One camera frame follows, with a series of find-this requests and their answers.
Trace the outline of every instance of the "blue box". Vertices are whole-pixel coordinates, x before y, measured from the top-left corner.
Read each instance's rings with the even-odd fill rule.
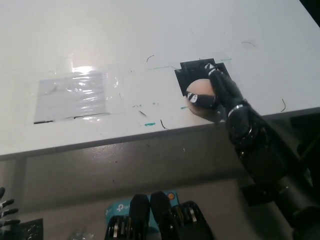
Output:
[[[164,193],[168,196],[171,206],[175,206],[179,204],[178,200],[178,195],[176,191],[164,191]],[[112,218],[114,215],[128,215],[129,214],[129,209],[130,209],[130,200],[123,200],[123,201],[117,201],[113,203],[110,207],[107,208],[105,211],[105,219],[106,223],[108,224],[109,220]],[[154,215],[152,211],[150,211],[150,220],[149,220],[149,234],[154,234],[158,233],[159,228],[158,225],[155,221]]]

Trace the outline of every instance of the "plastic sheet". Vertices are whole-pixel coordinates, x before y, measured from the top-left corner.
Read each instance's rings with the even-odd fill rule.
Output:
[[[73,233],[69,240],[94,240],[95,236],[92,233],[89,233],[85,230],[78,230]]]
[[[121,98],[117,71],[94,70],[91,66],[72,71],[39,81],[34,124],[86,120],[113,113],[109,102]]]

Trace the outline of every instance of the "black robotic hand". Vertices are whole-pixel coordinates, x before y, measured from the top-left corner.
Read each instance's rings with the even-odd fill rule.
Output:
[[[0,200],[2,197],[5,195],[6,189],[4,187],[0,187]],[[9,206],[15,202],[14,199],[6,200],[3,202],[0,202],[0,210],[2,211],[6,206]],[[18,212],[17,208],[13,209],[8,209],[5,211],[2,211],[0,213],[0,219],[3,217],[10,215],[10,214],[15,214]],[[12,235],[13,233],[10,230],[3,230],[2,227],[4,226],[12,226],[12,225],[17,225],[20,223],[20,220],[5,220],[5,221],[0,221],[0,239],[5,239],[6,236]]]
[[[219,69],[216,65],[208,63],[204,66],[210,80],[215,96],[194,94],[186,92],[187,99],[195,106],[206,109],[217,109],[221,104],[226,111],[226,127],[230,140],[235,144],[248,134],[251,130],[248,115],[258,114],[251,108],[249,103],[243,98],[237,84]]]

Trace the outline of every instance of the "gray floor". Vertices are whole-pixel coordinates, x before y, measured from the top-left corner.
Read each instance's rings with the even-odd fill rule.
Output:
[[[273,204],[247,207],[240,187],[250,178],[224,130],[218,131],[3,161],[0,186],[7,189],[6,199],[16,199],[23,222],[43,218],[46,240],[67,240],[84,227],[101,240],[112,202],[170,189],[181,202],[198,203],[218,240],[291,239]],[[216,157],[221,152],[224,157]]]

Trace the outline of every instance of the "black cylinder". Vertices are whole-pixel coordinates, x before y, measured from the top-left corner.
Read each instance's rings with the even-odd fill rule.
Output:
[[[320,220],[320,202],[308,181],[299,175],[286,175],[275,184],[274,202],[291,227]]]

